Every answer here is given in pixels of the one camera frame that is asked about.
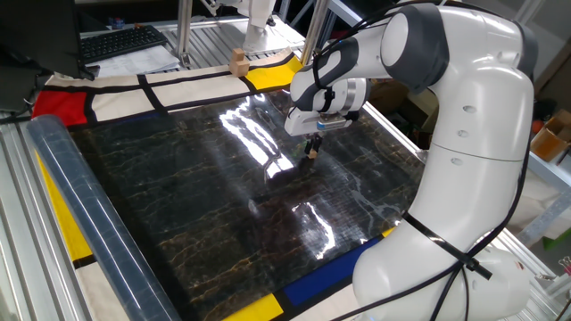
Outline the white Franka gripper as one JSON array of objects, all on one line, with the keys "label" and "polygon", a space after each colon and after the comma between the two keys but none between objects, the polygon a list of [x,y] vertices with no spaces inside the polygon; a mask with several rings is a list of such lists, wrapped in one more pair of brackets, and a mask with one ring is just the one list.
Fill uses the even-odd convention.
[{"label": "white Franka gripper", "polygon": [[318,133],[322,128],[318,127],[320,114],[317,111],[302,111],[297,107],[292,107],[286,115],[284,129],[290,136],[307,136],[304,153],[309,154],[311,149],[319,152],[319,148],[323,142],[323,137]]}]

